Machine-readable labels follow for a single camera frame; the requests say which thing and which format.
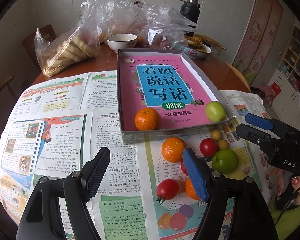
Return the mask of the large green apple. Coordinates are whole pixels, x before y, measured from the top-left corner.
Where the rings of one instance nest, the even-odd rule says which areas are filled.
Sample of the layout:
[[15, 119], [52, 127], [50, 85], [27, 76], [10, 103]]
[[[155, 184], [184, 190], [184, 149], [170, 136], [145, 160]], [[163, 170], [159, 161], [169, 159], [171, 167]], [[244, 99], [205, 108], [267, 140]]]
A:
[[234, 172], [239, 165], [237, 154], [231, 150], [220, 150], [212, 157], [212, 168], [222, 174]]

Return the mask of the red tomato with stem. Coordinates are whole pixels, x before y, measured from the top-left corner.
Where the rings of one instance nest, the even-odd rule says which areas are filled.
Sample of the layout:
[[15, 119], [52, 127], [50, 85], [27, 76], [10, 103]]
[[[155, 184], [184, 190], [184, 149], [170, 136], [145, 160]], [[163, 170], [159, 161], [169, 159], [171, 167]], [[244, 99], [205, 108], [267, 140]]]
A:
[[166, 200], [172, 200], [179, 192], [179, 184], [174, 179], [165, 179], [159, 183], [156, 190], [157, 202], [161, 205]]

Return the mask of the yellow longan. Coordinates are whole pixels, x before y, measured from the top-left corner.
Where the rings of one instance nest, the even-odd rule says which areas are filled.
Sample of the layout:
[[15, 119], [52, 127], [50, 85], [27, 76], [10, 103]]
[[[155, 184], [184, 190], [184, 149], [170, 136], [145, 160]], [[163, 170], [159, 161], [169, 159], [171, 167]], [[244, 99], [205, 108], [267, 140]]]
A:
[[219, 141], [222, 139], [222, 133], [221, 131], [217, 130], [217, 129], [213, 129], [210, 132], [210, 137], [211, 139], [213, 139], [215, 142]]
[[229, 143], [227, 140], [224, 140], [224, 139], [220, 139], [217, 141], [217, 146], [218, 146], [218, 150], [227, 150], [229, 149]]

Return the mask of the orange tangerine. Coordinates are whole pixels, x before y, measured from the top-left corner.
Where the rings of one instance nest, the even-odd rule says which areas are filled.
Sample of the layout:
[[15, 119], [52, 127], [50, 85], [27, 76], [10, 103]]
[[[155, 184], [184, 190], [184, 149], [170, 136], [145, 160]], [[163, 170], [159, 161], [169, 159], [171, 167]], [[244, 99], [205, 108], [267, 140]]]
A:
[[140, 131], [159, 129], [161, 125], [161, 116], [153, 108], [143, 108], [136, 113], [134, 124]]
[[178, 137], [170, 137], [162, 143], [161, 153], [163, 158], [171, 163], [182, 161], [185, 142]]
[[194, 200], [200, 200], [200, 197], [197, 196], [196, 191], [194, 189], [194, 186], [192, 185], [190, 178], [186, 178], [184, 189], [185, 189], [186, 195], [189, 198], [194, 199]]

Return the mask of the red plastic stool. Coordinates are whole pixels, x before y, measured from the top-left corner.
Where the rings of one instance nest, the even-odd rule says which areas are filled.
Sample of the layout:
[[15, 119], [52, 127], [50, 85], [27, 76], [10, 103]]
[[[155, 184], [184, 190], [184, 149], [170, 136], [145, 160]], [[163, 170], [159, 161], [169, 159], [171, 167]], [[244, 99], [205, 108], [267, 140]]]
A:
[[258, 89], [262, 98], [270, 105], [272, 105], [274, 99], [281, 93], [281, 88], [276, 82], [270, 85], [260, 85]]

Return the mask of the small green apple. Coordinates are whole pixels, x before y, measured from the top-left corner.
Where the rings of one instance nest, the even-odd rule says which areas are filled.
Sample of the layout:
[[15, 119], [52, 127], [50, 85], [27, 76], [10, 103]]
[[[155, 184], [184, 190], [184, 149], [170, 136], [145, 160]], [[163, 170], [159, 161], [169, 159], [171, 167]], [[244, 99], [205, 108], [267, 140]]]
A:
[[211, 101], [205, 106], [205, 113], [211, 122], [221, 122], [226, 118], [226, 111], [218, 101]]

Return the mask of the newspaper left sheet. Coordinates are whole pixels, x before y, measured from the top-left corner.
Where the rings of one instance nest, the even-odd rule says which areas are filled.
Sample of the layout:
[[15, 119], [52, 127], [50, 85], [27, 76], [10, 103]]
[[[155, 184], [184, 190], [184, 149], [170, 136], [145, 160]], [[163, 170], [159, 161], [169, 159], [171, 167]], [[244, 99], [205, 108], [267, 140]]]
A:
[[146, 239], [136, 148], [122, 142], [113, 70], [26, 89], [0, 139], [0, 202], [19, 223], [38, 180], [80, 170], [100, 148], [110, 163], [87, 204], [102, 239]]

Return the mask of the white shelf cabinet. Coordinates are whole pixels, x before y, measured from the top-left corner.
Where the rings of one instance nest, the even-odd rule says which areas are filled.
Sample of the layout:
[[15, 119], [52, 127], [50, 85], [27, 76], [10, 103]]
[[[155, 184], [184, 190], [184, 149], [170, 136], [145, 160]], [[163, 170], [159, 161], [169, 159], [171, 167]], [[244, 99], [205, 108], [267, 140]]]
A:
[[268, 82], [277, 95], [271, 107], [278, 118], [296, 129], [300, 128], [300, 23], [295, 22], [287, 48]]

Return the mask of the orange tangerine in box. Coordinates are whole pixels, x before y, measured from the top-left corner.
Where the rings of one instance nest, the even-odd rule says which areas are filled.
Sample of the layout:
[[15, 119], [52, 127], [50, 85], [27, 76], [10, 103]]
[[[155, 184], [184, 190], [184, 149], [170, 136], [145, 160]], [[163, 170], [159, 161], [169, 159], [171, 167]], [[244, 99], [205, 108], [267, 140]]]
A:
[[143, 108], [136, 113], [134, 124], [140, 131], [159, 129], [161, 125], [161, 116], [153, 108]]

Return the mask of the pink Hello Kitty wardrobe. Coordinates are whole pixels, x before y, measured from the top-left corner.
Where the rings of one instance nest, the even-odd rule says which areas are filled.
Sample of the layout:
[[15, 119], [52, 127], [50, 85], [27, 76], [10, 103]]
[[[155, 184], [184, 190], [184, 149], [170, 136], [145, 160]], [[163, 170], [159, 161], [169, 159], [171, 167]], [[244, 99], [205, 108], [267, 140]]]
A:
[[232, 62], [249, 85], [270, 53], [282, 13], [283, 7], [278, 0], [254, 0], [248, 25]]

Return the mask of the grey cardboard box tray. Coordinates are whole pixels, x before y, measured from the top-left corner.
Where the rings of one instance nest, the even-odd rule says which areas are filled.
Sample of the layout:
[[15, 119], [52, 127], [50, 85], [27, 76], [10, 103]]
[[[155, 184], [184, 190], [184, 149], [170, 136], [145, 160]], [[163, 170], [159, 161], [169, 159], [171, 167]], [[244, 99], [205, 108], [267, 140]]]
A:
[[[120, 49], [117, 98], [125, 144], [221, 128], [234, 120], [229, 104], [201, 69], [181, 51]], [[137, 112], [152, 108], [161, 116], [158, 129], [140, 131]]]

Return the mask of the plastic bag of flatbreads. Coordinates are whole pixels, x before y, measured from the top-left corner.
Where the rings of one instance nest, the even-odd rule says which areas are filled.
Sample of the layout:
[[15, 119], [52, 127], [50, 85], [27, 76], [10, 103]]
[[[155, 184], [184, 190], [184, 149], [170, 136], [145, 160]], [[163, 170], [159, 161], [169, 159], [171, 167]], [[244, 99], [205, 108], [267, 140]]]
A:
[[52, 77], [74, 63], [97, 57], [100, 53], [98, 29], [95, 20], [88, 20], [53, 41], [45, 40], [37, 29], [34, 48], [42, 74]]

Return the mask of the white ceramic bowl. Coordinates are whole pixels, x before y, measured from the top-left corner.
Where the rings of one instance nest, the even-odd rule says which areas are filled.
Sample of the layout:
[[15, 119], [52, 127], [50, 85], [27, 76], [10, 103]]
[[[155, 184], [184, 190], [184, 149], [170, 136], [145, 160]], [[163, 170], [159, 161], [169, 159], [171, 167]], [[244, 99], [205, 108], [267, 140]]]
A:
[[114, 34], [107, 37], [107, 44], [111, 50], [118, 52], [119, 49], [134, 48], [138, 37], [134, 34]]

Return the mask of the black thermos flask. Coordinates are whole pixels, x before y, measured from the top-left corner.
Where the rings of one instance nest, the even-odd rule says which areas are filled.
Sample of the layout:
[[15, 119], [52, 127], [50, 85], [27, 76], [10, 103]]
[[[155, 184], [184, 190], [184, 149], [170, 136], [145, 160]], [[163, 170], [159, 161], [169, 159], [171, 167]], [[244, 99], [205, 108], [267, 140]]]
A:
[[180, 13], [193, 23], [197, 23], [200, 15], [200, 4], [198, 0], [185, 0], [181, 6]]

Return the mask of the clear plastic bag right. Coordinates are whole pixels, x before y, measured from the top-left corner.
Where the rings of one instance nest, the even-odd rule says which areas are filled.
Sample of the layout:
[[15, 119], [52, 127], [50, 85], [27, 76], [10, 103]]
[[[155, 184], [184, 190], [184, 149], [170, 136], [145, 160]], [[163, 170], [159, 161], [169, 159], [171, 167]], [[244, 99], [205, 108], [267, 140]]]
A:
[[185, 34], [195, 33], [200, 25], [187, 19], [167, 3], [142, 6], [147, 20], [147, 43], [154, 49], [181, 50], [187, 45]]

